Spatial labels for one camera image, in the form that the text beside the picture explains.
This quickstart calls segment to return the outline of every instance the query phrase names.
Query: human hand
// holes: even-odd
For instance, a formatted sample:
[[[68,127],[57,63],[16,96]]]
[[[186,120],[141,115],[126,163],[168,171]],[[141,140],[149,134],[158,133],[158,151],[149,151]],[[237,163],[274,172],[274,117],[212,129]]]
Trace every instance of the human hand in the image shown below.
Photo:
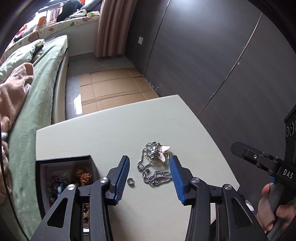
[[[266,184],[262,189],[262,195],[269,195],[269,192],[270,192],[269,184]],[[263,203],[266,200],[268,200],[268,199],[266,197],[264,197],[260,200],[260,202]],[[271,212],[272,212],[271,209],[265,210],[264,212],[261,212],[261,210],[259,210],[260,209],[260,202],[258,205],[257,220],[258,220],[259,224],[261,225],[261,227],[263,228],[263,230],[265,232],[267,232],[273,228],[272,223],[274,221],[274,218],[271,218],[271,216],[273,215],[273,214],[271,214]],[[276,215],[279,218],[285,219],[285,223],[283,224],[283,229],[285,230],[285,229],[287,229],[287,227],[289,226],[289,224],[292,222],[293,218],[296,215],[296,205],[295,204],[280,205],[276,210]]]

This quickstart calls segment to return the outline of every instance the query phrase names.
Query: open box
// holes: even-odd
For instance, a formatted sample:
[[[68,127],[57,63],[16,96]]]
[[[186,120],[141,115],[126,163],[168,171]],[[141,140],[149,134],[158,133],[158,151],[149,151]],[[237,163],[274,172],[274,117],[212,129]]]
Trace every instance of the open box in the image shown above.
[[[66,172],[71,172],[75,166],[85,168],[87,173],[92,175],[94,182],[98,180],[99,173],[90,155],[36,160],[36,192],[41,218],[44,218],[52,206],[47,196],[47,182],[54,175],[62,177]],[[83,232],[84,234],[88,234],[89,230],[84,228]]]

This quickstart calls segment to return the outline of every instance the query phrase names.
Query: ribbed blue rubber pad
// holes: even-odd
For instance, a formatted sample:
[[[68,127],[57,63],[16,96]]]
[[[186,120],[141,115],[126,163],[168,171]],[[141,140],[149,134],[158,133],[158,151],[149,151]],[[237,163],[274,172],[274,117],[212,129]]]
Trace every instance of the ribbed blue rubber pad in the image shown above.
[[[181,201],[182,204],[184,204],[186,201],[184,183],[181,179],[180,173],[178,171],[178,168],[176,166],[176,163],[173,157],[170,157],[169,162],[170,162],[170,172],[173,178],[178,199]]]
[[[130,167],[130,161],[129,161],[129,158],[127,157],[122,166],[118,181],[116,183],[116,195],[114,197],[114,199],[116,200],[116,203],[118,203],[122,198],[124,186],[126,185],[126,179],[128,178],[129,167]]]

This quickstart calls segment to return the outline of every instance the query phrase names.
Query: necklace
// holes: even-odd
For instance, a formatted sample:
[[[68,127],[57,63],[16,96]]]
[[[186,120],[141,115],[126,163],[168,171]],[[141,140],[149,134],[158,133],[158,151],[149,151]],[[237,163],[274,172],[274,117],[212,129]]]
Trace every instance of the necklace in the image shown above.
[[[137,168],[142,172],[142,178],[145,183],[153,186],[159,186],[168,183],[172,180],[170,171],[154,171],[151,176],[146,176],[150,173],[149,165],[164,165],[169,159],[168,150],[170,146],[163,146],[159,142],[147,142],[145,148],[142,149],[141,159],[137,163]],[[144,157],[147,158],[148,163],[143,164]]]

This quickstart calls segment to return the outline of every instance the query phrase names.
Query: silver screw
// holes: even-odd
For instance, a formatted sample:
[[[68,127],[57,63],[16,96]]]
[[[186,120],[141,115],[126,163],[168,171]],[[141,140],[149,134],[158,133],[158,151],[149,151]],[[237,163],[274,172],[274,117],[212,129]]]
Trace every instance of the silver screw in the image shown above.
[[[75,187],[76,187],[75,184],[70,184],[67,186],[67,189],[71,191],[71,190],[75,189]]]
[[[191,178],[191,181],[193,183],[199,183],[200,182],[200,179],[198,177],[193,177],[193,178]]]
[[[225,184],[225,185],[224,185],[224,188],[225,188],[226,190],[231,190],[231,189],[232,189],[232,186],[231,186],[230,184]]]
[[[109,181],[109,178],[107,178],[107,177],[102,177],[101,179],[100,179],[100,183],[106,183],[106,182],[108,182]]]
[[[126,182],[127,182],[127,184],[129,184],[129,185],[133,185],[135,182],[134,182],[134,180],[130,177],[130,178],[128,178],[127,180],[126,180]]]

